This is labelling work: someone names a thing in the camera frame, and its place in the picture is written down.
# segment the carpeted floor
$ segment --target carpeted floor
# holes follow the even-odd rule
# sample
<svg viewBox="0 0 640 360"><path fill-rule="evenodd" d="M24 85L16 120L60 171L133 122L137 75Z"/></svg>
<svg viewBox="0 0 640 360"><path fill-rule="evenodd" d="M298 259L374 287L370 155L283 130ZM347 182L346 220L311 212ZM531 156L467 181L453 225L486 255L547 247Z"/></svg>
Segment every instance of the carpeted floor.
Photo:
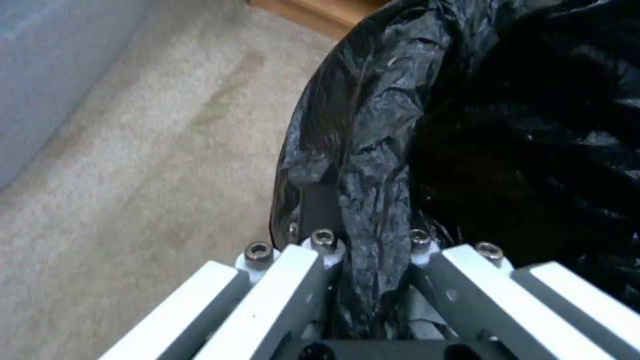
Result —
<svg viewBox="0 0 640 360"><path fill-rule="evenodd" d="M0 193L1 357L98 357L205 261L267 240L284 131L332 45L243 0L158 0Z"/></svg>

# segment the garbage bag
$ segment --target garbage bag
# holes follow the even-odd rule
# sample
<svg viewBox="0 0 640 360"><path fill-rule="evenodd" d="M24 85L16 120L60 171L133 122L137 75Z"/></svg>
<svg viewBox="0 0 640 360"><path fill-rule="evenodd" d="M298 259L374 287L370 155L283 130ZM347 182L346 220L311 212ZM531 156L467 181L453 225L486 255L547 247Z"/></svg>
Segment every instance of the garbage bag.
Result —
<svg viewBox="0 0 640 360"><path fill-rule="evenodd" d="M639 5L398 0L337 44L294 110L270 219L279 248L311 230L291 224L340 220L332 335L407 337L412 227L560 261L640 308Z"/></svg>

